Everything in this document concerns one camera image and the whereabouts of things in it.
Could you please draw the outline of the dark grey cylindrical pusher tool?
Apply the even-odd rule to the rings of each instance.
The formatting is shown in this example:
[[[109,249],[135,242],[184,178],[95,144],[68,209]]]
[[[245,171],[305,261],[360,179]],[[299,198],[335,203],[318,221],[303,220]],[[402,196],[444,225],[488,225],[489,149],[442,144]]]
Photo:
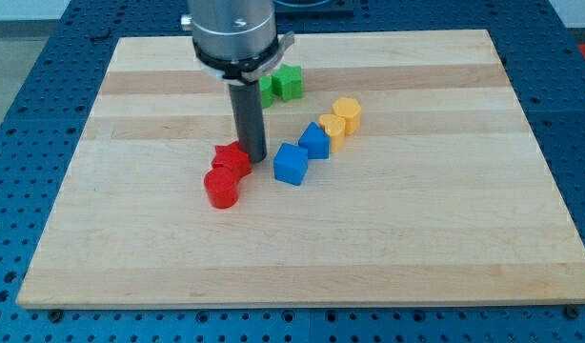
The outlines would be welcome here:
[[[229,93],[240,148],[252,163],[261,162],[267,144],[259,83],[229,85]]]

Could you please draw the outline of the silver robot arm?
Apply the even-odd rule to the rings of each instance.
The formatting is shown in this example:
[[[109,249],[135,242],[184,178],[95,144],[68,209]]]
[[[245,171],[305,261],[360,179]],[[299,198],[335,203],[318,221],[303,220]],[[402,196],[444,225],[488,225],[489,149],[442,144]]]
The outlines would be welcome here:
[[[204,71],[228,85],[239,145],[260,162],[267,138],[259,80],[294,44],[294,33],[277,33],[272,0],[189,0],[188,6],[181,27],[192,33]]]

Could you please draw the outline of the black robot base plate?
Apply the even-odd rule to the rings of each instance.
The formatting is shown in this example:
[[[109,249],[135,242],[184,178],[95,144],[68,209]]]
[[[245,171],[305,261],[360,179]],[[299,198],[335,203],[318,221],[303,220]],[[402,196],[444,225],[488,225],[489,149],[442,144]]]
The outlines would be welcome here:
[[[277,15],[353,14],[354,0],[273,0]]]

